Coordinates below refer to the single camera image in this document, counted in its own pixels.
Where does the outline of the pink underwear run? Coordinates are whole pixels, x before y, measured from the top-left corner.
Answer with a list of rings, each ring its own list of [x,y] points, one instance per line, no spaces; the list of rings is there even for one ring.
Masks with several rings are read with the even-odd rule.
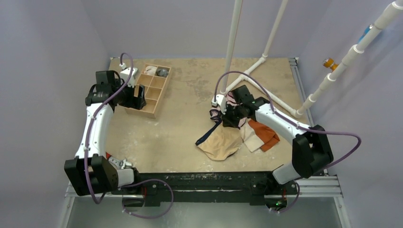
[[[229,105],[232,105],[232,106],[240,105],[239,102],[237,102],[236,99],[234,98],[232,92],[228,92],[225,96],[226,96],[226,99],[227,99],[227,102],[226,102],[227,106],[229,106]],[[215,123],[222,123],[221,112],[219,110],[211,107],[209,113],[210,113],[210,119],[212,121],[214,121]]]

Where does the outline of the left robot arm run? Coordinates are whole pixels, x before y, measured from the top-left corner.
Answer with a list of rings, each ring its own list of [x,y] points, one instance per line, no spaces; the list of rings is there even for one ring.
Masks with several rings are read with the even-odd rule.
[[[142,187],[136,168],[116,169],[106,157],[106,136],[116,106],[142,109],[146,105],[145,86],[136,85],[138,69],[120,73],[97,71],[86,104],[86,125],[75,156],[65,161],[64,171],[78,196],[107,193],[122,187],[137,194]]]

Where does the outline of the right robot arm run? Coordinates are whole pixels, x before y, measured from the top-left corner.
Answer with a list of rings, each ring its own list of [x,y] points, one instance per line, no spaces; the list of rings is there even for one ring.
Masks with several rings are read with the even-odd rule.
[[[333,153],[324,128],[311,127],[275,109],[271,101],[264,97],[254,98],[246,86],[232,90],[235,105],[231,105],[224,95],[216,95],[212,104],[221,110],[221,118],[227,126],[236,126],[236,121],[252,119],[290,143],[291,161],[279,166],[267,180],[267,188],[279,193],[286,183],[298,178],[309,178],[333,160]]]

